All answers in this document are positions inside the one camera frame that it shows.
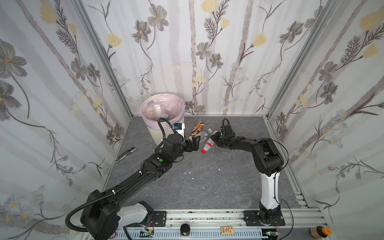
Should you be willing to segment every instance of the black round cap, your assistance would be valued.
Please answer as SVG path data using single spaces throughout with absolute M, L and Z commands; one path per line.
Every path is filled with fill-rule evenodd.
M 180 227 L 181 235 L 188 236 L 190 231 L 191 231 L 191 228 L 189 227 L 188 224 L 184 223 L 183 225 L 181 225 Z

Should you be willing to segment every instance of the trash bin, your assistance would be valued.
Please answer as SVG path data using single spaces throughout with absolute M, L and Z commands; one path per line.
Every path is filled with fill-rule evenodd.
M 184 109 L 184 101 L 170 93 L 153 95 L 142 103 L 140 113 L 156 145 L 163 138 L 157 119 L 163 116 L 172 126 L 176 122 L 184 122 Z M 168 123 L 162 122 L 161 125 L 166 137 L 173 133 Z

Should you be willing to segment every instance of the wallpaper wall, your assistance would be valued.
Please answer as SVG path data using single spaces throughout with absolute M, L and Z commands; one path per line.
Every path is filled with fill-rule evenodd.
M 173 93 L 187 114 L 265 114 L 326 1 L 83 0 L 134 114 Z
M 70 1 L 1 1 L 0 22 L 1 237 L 80 239 L 65 215 L 103 189 L 128 118 Z
M 337 239 L 381 239 L 384 3 L 341 1 L 277 112 L 308 201 Z

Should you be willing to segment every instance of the orange bottle cap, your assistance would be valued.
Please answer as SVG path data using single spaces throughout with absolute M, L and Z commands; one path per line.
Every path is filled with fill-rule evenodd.
M 327 228 L 327 227 L 323 227 L 322 232 L 325 235 L 331 235 L 332 234 L 332 231 L 329 228 Z

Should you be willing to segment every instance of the gray marble tabletop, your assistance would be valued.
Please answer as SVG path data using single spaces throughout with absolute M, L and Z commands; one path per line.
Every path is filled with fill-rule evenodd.
M 262 117 L 227 118 L 237 136 L 270 136 Z M 222 119 L 223 117 L 185 117 L 185 135 L 189 136 L 198 121 L 203 121 L 205 128 L 220 130 Z M 141 117 L 132 118 L 119 155 L 130 147 L 137 147 L 137 150 L 115 164 L 107 188 L 120 183 L 139 169 L 140 163 L 156 147 Z M 200 150 L 186 152 L 183 161 L 174 163 L 166 174 L 150 182 L 123 206 L 144 200 L 154 209 L 259 208 L 261 195 L 261 176 L 252 154 L 213 146 L 206 154 L 202 154 Z M 291 208 L 299 207 L 284 171 L 280 174 L 278 195 Z

